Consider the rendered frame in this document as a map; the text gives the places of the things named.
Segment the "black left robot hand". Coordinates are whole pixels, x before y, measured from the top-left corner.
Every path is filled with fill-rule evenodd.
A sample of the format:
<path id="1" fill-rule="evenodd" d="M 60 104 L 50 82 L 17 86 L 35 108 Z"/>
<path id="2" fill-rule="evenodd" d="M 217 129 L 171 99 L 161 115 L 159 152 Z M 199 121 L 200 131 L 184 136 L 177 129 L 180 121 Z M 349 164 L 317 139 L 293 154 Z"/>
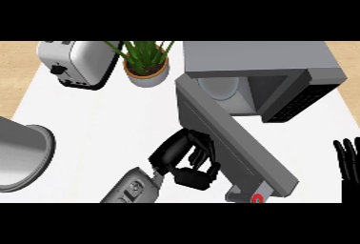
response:
<path id="1" fill-rule="evenodd" d="M 174 182 L 205 191 L 217 179 L 221 164 L 215 161 L 215 147 L 208 134 L 181 129 L 149 156 L 159 173 L 171 173 Z"/>

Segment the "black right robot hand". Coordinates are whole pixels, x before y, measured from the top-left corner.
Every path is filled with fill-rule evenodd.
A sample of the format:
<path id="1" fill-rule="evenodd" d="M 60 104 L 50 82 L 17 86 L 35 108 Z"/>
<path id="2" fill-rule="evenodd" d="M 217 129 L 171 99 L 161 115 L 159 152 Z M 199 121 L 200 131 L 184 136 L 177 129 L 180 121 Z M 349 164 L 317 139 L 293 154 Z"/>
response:
<path id="1" fill-rule="evenodd" d="M 333 141 L 342 175 L 342 202 L 360 203 L 360 137 Z"/>

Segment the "grey microwave door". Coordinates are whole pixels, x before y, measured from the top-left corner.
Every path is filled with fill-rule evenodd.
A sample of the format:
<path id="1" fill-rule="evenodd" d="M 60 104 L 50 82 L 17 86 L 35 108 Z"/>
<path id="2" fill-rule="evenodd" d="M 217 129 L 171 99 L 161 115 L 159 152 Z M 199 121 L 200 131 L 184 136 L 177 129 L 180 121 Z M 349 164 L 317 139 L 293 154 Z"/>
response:
<path id="1" fill-rule="evenodd" d="M 273 196 L 289 196 L 296 177 L 187 74 L 175 79 L 175 94 L 180 124 L 209 135 L 223 175 L 240 193 L 252 194 L 265 182 Z"/>

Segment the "glass microwave turntable plate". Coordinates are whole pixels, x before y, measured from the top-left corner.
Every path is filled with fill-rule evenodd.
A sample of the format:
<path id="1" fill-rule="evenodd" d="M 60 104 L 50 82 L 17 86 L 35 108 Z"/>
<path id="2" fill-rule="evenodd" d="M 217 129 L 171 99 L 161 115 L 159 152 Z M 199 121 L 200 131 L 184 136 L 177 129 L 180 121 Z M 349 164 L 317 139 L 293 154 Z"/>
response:
<path id="1" fill-rule="evenodd" d="M 236 77 L 199 78 L 197 85 L 215 100 L 227 100 L 237 91 L 239 79 Z"/>

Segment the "grey microwave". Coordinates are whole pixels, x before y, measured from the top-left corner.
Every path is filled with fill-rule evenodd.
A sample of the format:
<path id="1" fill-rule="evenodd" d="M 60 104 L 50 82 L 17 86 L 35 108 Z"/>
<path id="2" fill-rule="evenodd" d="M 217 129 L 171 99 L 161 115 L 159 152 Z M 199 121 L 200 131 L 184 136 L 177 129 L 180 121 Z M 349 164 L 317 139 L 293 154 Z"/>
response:
<path id="1" fill-rule="evenodd" d="M 195 79 L 236 77 L 239 87 L 215 100 L 228 114 L 285 123 L 345 82 L 321 41 L 186 41 L 184 73 Z"/>

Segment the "green potted plant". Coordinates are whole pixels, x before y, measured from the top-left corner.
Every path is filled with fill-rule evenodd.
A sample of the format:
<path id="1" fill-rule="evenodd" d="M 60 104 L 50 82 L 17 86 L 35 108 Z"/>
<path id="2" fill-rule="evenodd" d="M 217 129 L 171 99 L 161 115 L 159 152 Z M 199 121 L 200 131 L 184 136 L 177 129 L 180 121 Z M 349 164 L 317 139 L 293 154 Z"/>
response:
<path id="1" fill-rule="evenodd" d="M 107 41 L 105 44 L 124 59 L 124 71 L 134 85 L 156 87 L 168 76 L 168 52 L 174 42 L 164 48 L 164 43 L 156 44 L 155 41 L 125 41 L 127 51 L 121 51 Z"/>

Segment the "grey round basin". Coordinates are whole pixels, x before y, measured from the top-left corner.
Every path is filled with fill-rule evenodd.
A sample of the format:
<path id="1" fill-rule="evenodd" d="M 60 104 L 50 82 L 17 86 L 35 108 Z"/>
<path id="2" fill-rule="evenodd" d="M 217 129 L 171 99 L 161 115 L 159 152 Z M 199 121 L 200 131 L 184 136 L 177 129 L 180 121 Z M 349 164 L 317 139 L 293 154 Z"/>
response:
<path id="1" fill-rule="evenodd" d="M 20 125 L 0 116 L 0 193 L 23 189 L 50 164 L 56 139 L 41 125 Z"/>

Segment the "silver toaster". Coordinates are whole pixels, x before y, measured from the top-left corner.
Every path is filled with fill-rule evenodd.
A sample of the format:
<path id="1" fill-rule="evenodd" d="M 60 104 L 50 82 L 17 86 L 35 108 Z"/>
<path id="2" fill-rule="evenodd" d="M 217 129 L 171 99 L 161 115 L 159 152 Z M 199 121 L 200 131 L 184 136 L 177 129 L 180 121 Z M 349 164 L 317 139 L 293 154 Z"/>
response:
<path id="1" fill-rule="evenodd" d="M 65 87 L 91 91 L 105 86 L 119 58 L 103 41 L 41 41 L 37 55 Z"/>

